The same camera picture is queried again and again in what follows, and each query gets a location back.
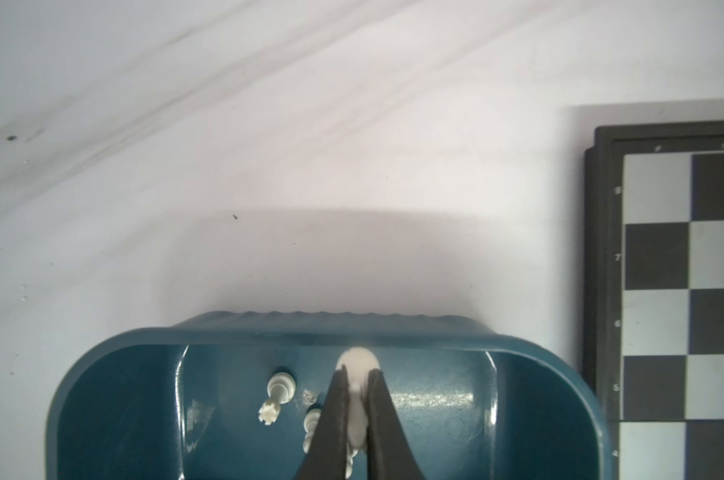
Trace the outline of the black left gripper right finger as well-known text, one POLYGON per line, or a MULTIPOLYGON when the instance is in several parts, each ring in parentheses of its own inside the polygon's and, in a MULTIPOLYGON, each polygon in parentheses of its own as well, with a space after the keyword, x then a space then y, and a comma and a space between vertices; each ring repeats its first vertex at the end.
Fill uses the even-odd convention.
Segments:
POLYGON ((367 478, 424 480, 380 369, 373 369, 368 374, 365 410, 368 417, 367 478))

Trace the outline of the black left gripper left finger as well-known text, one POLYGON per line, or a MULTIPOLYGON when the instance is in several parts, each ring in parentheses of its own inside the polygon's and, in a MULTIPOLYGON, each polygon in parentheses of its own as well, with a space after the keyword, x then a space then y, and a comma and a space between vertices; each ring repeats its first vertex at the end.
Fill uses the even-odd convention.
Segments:
POLYGON ((348 378, 335 371, 310 447, 295 480, 344 480, 348 453, 348 378))

